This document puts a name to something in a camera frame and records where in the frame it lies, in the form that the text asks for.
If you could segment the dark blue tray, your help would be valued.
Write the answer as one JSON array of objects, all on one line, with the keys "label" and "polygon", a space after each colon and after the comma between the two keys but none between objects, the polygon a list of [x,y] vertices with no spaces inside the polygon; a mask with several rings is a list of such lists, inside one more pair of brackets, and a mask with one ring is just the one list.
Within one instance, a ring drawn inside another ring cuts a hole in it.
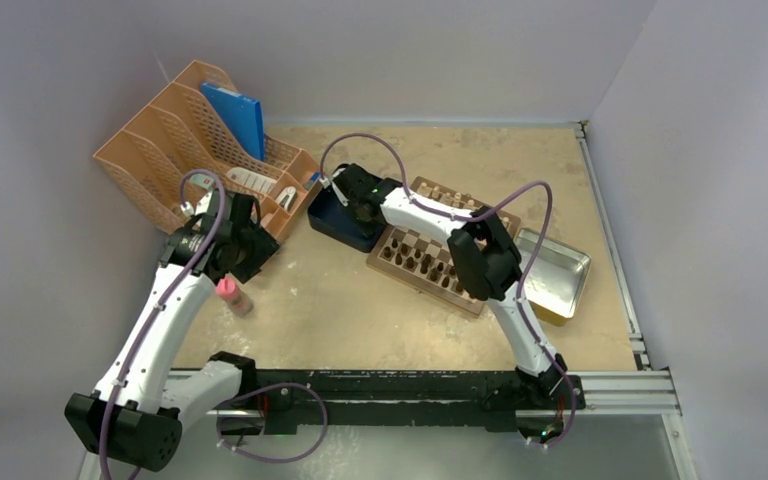
[{"label": "dark blue tray", "polygon": [[341,210],[331,189],[319,191],[307,208],[307,217],[314,231],[362,253],[371,252],[385,230],[384,225],[377,225],[371,233],[365,233]]}]

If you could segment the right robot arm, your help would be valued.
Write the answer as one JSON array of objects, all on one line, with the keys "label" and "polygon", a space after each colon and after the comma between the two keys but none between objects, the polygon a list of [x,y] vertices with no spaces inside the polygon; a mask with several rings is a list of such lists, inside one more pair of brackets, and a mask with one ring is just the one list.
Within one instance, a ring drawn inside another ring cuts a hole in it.
[{"label": "right robot arm", "polygon": [[321,182],[357,224],[409,229],[447,246],[459,282],[494,314],[514,354],[521,392],[529,404],[544,407],[560,394],[574,392],[562,356],[526,298],[524,284],[531,264],[522,262],[495,208],[447,206],[400,181],[377,180],[356,164],[344,165]]}]

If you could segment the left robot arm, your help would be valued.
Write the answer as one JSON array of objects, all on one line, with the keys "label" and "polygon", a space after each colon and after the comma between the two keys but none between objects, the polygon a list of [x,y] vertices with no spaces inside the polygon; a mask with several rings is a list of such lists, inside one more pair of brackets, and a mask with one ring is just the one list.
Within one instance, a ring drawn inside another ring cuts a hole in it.
[{"label": "left robot arm", "polygon": [[193,376],[168,377],[190,325],[223,279],[247,281],[279,248],[258,224],[247,194],[214,191],[206,207],[167,237],[146,304],[114,364],[90,394],[75,393],[64,415],[85,449],[159,472],[184,431],[226,401],[244,409],[257,399],[256,364],[218,352]]}]

